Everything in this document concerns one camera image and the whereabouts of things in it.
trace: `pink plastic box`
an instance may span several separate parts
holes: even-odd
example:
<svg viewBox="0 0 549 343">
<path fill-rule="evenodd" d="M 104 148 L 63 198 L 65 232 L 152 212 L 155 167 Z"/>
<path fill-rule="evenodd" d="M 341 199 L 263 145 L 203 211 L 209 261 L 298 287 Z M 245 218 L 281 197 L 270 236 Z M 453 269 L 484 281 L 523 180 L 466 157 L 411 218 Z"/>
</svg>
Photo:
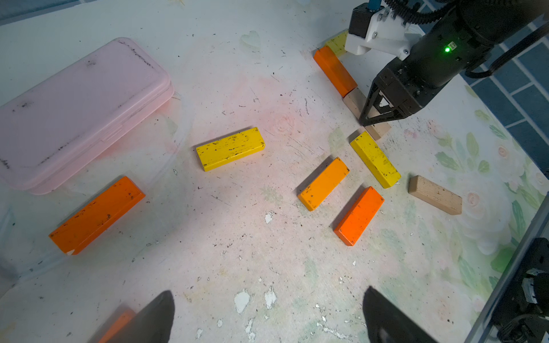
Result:
<svg viewBox="0 0 549 343">
<path fill-rule="evenodd" d="M 173 95 L 167 72 L 117 38 L 0 107 L 0 180 L 49 193 Z"/>
</svg>

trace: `unpainted wooden block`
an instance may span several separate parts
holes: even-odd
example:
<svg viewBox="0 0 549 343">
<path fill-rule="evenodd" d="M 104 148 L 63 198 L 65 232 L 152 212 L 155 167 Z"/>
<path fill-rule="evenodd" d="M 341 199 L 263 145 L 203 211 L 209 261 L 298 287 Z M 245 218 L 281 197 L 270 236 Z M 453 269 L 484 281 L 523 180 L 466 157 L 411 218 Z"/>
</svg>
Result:
<svg viewBox="0 0 549 343">
<path fill-rule="evenodd" d="M 345 97 L 357 87 L 355 80 L 341 64 L 330 47 L 323 47 L 315 53 L 314 59 L 324 74 L 338 90 L 341 97 Z"/>
<path fill-rule="evenodd" d="M 383 188 L 393 186 L 400 179 L 399 172 L 368 132 L 363 132 L 356 137 L 351 142 L 351 146 Z"/>
<path fill-rule="evenodd" d="M 62 252 L 76 255 L 143 198 L 145 194 L 125 176 L 49 234 L 49 237 Z"/>
<path fill-rule="evenodd" d="M 357 87 L 349 92 L 349 94 L 347 94 L 343 98 L 343 102 L 345 103 L 345 105 L 347 105 L 347 107 L 351 110 L 355 117 L 357 119 L 360 119 L 362 109 L 364 108 L 364 105 L 366 105 L 366 97 L 360 91 L 360 89 L 358 89 Z M 370 113 L 368 114 L 368 117 L 372 118 L 378 115 L 379 112 L 374 107 L 372 107 Z M 391 129 L 391 125 L 387 122 L 383 122 L 366 126 L 365 129 L 374 140 L 379 140 Z"/>
<path fill-rule="evenodd" d="M 298 195 L 299 200 L 309 211 L 314 211 L 348 173 L 347 166 L 336 158 Z"/>
<path fill-rule="evenodd" d="M 265 149 L 265 141 L 257 127 L 197 147 L 204 171 L 210 171 L 229 162 Z"/>
<path fill-rule="evenodd" d="M 410 179 L 408 193 L 418 199 L 431 204 L 438 209 L 451 215 L 460 215 L 462 209 L 462 199 L 459 195 L 452 193 L 444 187 L 437 185 L 424 178 L 423 176 L 414 176 Z"/>
<path fill-rule="evenodd" d="M 346 245 L 355 245 L 384 201 L 373 187 L 366 188 L 335 228 L 335 234 Z"/>
</svg>

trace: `floral tablecloth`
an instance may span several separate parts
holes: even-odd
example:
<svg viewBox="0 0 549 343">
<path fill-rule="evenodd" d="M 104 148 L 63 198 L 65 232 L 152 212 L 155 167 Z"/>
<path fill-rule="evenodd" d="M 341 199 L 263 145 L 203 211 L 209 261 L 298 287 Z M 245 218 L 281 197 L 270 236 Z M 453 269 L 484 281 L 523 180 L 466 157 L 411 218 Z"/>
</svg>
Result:
<svg viewBox="0 0 549 343">
<path fill-rule="evenodd" d="M 412 169 L 409 176 L 425 176 L 462 196 L 463 213 L 449 216 L 417 199 L 393 197 L 402 208 L 396 218 L 402 229 L 393 219 L 373 232 L 368 247 L 384 265 L 381 292 L 436 339 L 462 342 L 549 182 L 461 78 L 445 91 L 453 100 L 441 94 L 421 115 L 391 123 L 402 135 L 393 132 L 380 146 L 391 161 Z M 419 236 L 420 249 L 413 237 L 399 235 L 403 229 Z M 379 248 L 385 244 L 393 256 Z"/>
</svg>

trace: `green leaf pattern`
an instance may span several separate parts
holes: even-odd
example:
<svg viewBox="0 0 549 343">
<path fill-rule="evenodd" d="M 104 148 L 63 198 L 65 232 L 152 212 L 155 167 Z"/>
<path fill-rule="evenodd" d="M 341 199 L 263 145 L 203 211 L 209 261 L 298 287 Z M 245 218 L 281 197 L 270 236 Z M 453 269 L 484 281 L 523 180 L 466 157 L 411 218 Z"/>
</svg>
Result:
<svg viewBox="0 0 549 343">
<path fill-rule="evenodd" d="M 515 223 L 517 224 L 517 233 L 519 237 L 526 232 L 526 221 L 524 220 L 524 213 L 522 212 L 522 207 L 518 201 L 513 201 L 513 216 Z"/>
<path fill-rule="evenodd" d="M 503 273 L 505 268 L 509 264 L 511 257 L 513 257 L 514 249 L 513 248 L 503 248 L 498 252 L 497 256 L 490 262 L 490 266 L 493 270 Z"/>
<path fill-rule="evenodd" d="M 467 262 L 462 256 L 458 258 L 457 264 L 460 268 L 461 280 L 463 283 L 471 288 L 476 288 L 478 278 L 473 267 L 471 267 L 469 262 Z"/>
<path fill-rule="evenodd" d="M 467 133 L 467 151 L 472 157 L 479 155 L 479 143 L 477 143 L 477 139 L 471 132 Z"/>
<path fill-rule="evenodd" d="M 480 173 L 488 173 L 490 171 L 490 164 L 486 160 L 482 160 L 479 163 L 479 172 Z"/>
<path fill-rule="evenodd" d="M 497 282 L 499 281 L 499 279 L 496 278 L 495 276 L 490 276 L 488 279 L 490 280 L 490 284 L 492 285 L 492 289 L 496 288 L 496 285 L 497 285 Z"/>
<path fill-rule="evenodd" d="M 482 110 L 476 110 L 475 111 L 475 116 L 477 116 L 478 119 L 482 120 L 482 121 L 485 121 L 485 122 L 489 122 L 490 121 L 490 116 L 488 114 L 486 114 L 486 112 L 482 111 Z"/>
<path fill-rule="evenodd" d="M 495 134 L 496 136 L 498 136 L 499 138 L 507 139 L 507 135 L 504 134 L 503 131 L 501 131 L 500 129 L 498 129 L 494 125 L 490 125 L 489 128 L 492 131 L 492 133 Z"/>
<path fill-rule="evenodd" d="M 522 197 L 524 198 L 524 200 L 526 200 L 526 202 L 528 203 L 528 205 L 532 206 L 533 209 L 538 209 L 540 208 L 540 204 L 537 203 L 537 200 L 536 198 L 534 198 L 529 192 L 527 192 L 525 189 L 521 188 L 520 189 L 520 194 L 522 195 Z"/>
<path fill-rule="evenodd" d="M 460 169 L 460 165 L 457 164 L 456 160 L 451 158 L 450 156 L 446 155 L 445 152 L 440 152 L 435 155 L 436 159 L 439 160 L 440 164 L 443 165 L 446 168 L 450 168 L 452 170 L 458 170 Z"/>
</svg>

